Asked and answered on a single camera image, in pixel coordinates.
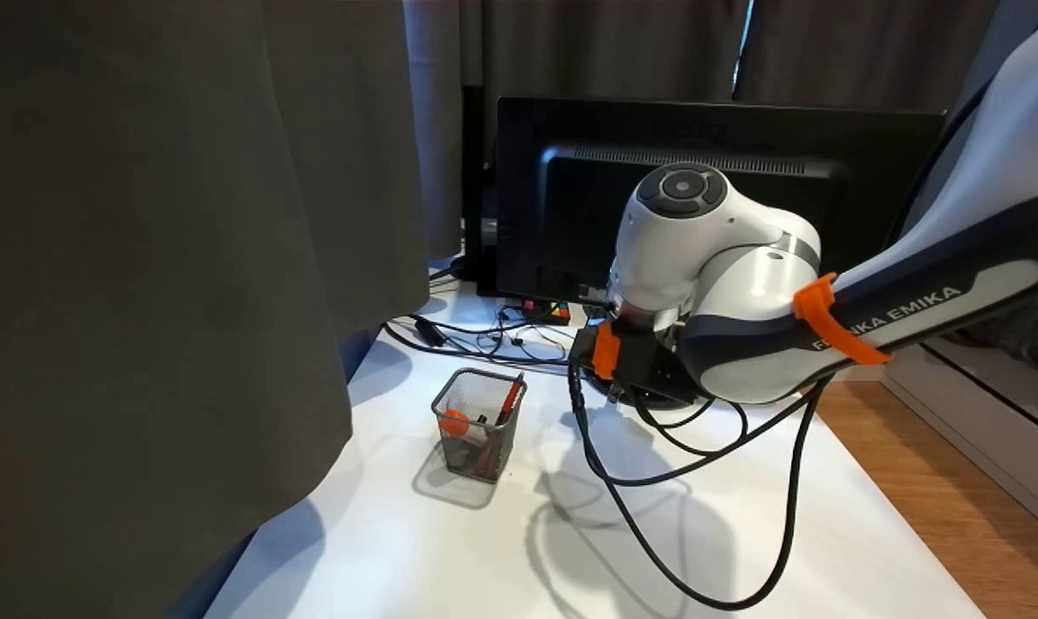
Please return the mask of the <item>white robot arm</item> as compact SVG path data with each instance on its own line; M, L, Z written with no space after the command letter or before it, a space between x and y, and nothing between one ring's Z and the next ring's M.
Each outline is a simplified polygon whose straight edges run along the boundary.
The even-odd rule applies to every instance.
M645 171L608 262L612 318L580 369L641 390L671 366L726 402L777 402L840 369L1038 297L1038 27L977 95L971 134L916 225L867 259L747 195L713 161Z

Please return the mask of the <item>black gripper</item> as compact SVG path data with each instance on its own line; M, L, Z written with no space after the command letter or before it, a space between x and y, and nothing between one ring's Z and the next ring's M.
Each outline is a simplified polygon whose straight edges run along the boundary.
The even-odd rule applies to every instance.
M690 407L700 398L681 357L654 332L625 319L584 326L572 357L595 380L607 396L641 407Z

